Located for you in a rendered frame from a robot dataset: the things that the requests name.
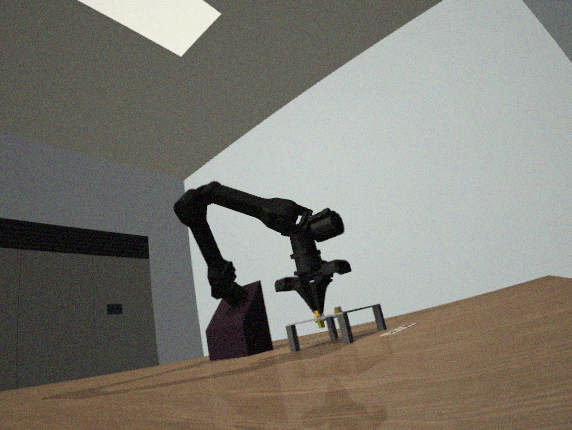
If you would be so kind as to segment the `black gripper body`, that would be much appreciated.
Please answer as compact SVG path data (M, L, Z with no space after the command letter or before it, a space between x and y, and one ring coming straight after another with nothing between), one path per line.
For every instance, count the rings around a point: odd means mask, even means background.
M295 260L297 271L295 276L284 277L276 280L274 286L276 292L292 291L292 288L309 285L310 281L320 279L330 279L332 273L339 275L351 272L350 264L347 260L334 260L323 264L321 267L319 254L316 245L304 245L297 247L290 255ZM317 274L317 275L316 275Z

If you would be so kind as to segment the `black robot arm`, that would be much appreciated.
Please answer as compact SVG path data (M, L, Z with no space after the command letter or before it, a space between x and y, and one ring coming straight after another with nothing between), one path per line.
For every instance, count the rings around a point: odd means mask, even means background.
M330 208L312 215L313 210L292 200L261 198L218 181L186 191L174 204L174 212L190 228L208 265L211 296L216 300L223 298L230 310L245 304L249 290L234 282L237 275L233 261L222 257L213 237L206 219L207 206L212 203L255 217L266 227L290 237L292 250L316 245L315 241L323 242L345 232L341 216ZM302 217L296 224L299 215Z

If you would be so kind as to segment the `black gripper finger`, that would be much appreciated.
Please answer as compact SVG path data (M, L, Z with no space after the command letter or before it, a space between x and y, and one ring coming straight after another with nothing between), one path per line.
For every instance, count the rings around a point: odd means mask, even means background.
M320 279L309 283L319 314L323 314L326 288L332 280Z
M314 311L317 311L310 285L297 286L297 287L292 288L292 290L293 291L296 290L296 292L303 298L303 300L306 301L306 303L309 305L310 310L313 312L313 314L314 314Z

